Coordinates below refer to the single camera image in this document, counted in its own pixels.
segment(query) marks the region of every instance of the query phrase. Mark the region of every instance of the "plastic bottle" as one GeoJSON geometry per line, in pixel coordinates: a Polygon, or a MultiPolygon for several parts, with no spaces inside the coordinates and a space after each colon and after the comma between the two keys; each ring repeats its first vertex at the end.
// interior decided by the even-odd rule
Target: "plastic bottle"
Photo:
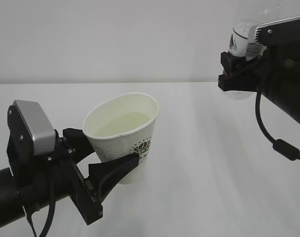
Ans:
{"type": "MultiPolygon", "coordinates": [[[[250,28],[254,25],[280,19],[282,0],[241,0],[234,19],[233,32],[230,39],[229,53],[237,57],[247,57],[251,60],[261,55],[264,46],[248,43],[250,28]]],[[[230,98],[237,100],[248,98],[252,93],[244,91],[229,91],[230,98]]]]}

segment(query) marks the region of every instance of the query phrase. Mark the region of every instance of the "black cable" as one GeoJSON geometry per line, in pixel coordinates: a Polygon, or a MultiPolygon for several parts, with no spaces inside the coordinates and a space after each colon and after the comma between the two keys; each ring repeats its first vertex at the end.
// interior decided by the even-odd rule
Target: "black cable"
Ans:
{"type": "Polygon", "coordinates": [[[255,100],[255,116],[257,118],[257,123],[259,125],[259,128],[261,129],[262,133],[264,134],[264,136],[271,142],[271,143],[274,143],[275,142],[275,139],[269,134],[269,132],[266,130],[264,124],[263,124],[263,121],[262,121],[262,118],[260,116],[260,110],[259,110],[259,105],[260,105],[260,98],[261,98],[261,95],[262,95],[262,92],[265,88],[265,83],[266,83],[266,80],[271,77],[273,73],[270,73],[267,77],[265,77],[261,84],[259,85],[258,89],[257,89],[257,98],[255,100]]]}
{"type": "Polygon", "coordinates": [[[273,144],[273,149],[275,151],[279,152],[289,160],[297,160],[297,159],[300,160],[300,150],[292,146],[291,144],[285,142],[284,140],[281,139],[275,140],[266,130],[262,118],[260,116],[260,110],[259,110],[260,98],[265,88],[266,81],[272,76],[273,76],[273,72],[269,73],[268,76],[262,80],[262,82],[260,83],[257,89],[257,97],[255,100],[255,116],[257,118],[257,123],[264,136],[273,144]]]}
{"type": "Polygon", "coordinates": [[[40,237],[45,237],[47,233],[49,232],[49,229],[51,227],[54,212],[55,212],[55,193],[54,193],[54,182],[53,182],[53,175],[52,171],[49,167],[49,161],[45,160],[45,167],[46,167],[46,173],[47,173],[47,181],[48,181],[48,190],[49,190],[49,211],[47,213],[47,218],[45,221],[44,228],[40,234],[40,237]]]}

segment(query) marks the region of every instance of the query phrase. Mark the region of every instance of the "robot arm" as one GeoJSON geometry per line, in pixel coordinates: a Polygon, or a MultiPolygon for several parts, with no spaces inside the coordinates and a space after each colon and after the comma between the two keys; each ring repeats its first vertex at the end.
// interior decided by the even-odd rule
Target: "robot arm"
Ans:
{"type": "Polygon", "coordinates": [[[223,91],[256,92],[256,118],[261,131],[274,150],[290,160],[300,160],[299,149],[281,139],[275,140],[268,133],[259,111],[263,94],[300,123],[300,17],[253,26],[248,40],[267,49],[250,61],[223,52],[224,74],[219,76],[218,86],[223,91]]]}
{"type": "Polygon", "coordinates": [[[53,220],[55,202],[70,197],[87,225],[102,217],[101,203],[114,186],[138,166],[139,156],[89,164],[84,178],[76,164],[94,152],[78,129],[53,129],[40,105],[16,100],[8,109],[10,168],[0,170],[0,227],[31,216],[49,205],[40,236],[46,236],[53,220]]]}

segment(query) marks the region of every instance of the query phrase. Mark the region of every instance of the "printed pattern on cup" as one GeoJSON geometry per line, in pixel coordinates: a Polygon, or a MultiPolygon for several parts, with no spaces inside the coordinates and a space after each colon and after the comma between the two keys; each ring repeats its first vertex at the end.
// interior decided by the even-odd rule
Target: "printed pattern on cup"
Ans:
{"type": "Polygon", "coordinates": [[[145,161],[149,153],[150,145],[151,145],[151,137],[148,137],[136,143],[129,151],[131,153],[139,154],[140,156],[139,163],[142,163],[145,161]]]}

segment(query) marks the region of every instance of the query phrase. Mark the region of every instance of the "cup rim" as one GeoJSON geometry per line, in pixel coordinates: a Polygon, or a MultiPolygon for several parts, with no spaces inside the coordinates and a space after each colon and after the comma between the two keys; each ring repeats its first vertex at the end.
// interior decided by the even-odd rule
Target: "cup rim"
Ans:
{"type": "Polygon", "coordinates": [[[154,99],[154,98],[153,98],[151,95],[149,95],[149,94],[141,93],[141,92],[129,92],[129,93],[121,94],[121,95],[118,95],[118,96],[116,96],[116,97],[114,97],[114,98],[112,98],[112,99],[106,100],[106,101],[104,101],[104,102],[98,104],[97,106],[95,106],[95,107],[94,107],[94,108],[86,115],[86,117],[85,117],[85,119],[84,119],[84,122],[83,122],[83,125],[82,125],[82,130],[83,130],[83,133],[85,134],[86,137],[91,138],[91,139],[98,139],[98,140],[111,140],[111,139],[115,139],[115,138],[119,138],[119,137],[128,136],[128,135],[131,135],[131,134],[133,134],[133,133],[136,133],[136,132],[138,132],[138,131],[144,129],[144,128],[147,127],[149,124],[151,124],[151,123],[156,119],[157,115],[159,114],[159,110],[160,110],[159,103],[156,101],[156,99],[154,99]],[[135,128],[135,129],[133,129],[133,130],[130,130],[130,131],[128,131],[128,132],[119,133],[119,134],[116,134],[116,135],[113,135],[113,136],[108,136],[108,137],[98,137],[98,136],[92,136],[92,135],[89,135],[89,134],[87,134],[87,133],[85,132],[85,130],[84,130],[84,125],[85,125],[85,123],[86,123],[86,120],[87,120],[87,118],[88,118],[88,117],[89,117],[89,116],[90,116],[97,108],[99,108],[100,106],[102,106],[102,105],[104,105],[104,104],[106,104],[106,103],[108,103],[108,102],[110,102],[110,101],[116,100],[116,99],[118,99],[118,98],[120,98],[120,97],[127,96],[127,95],[145,95],[145,96],[150,97],[150,98],[155,102],[155,104],[156,104],[156,106],[157,106],[157,111],[156,111],[155,115],[153,116],[153,118],[151,118],[148,122],[146,122],[145,124],[143,124],[143,125],[140,126],[140,127],[137,127],[137,128],[135,128]]]}

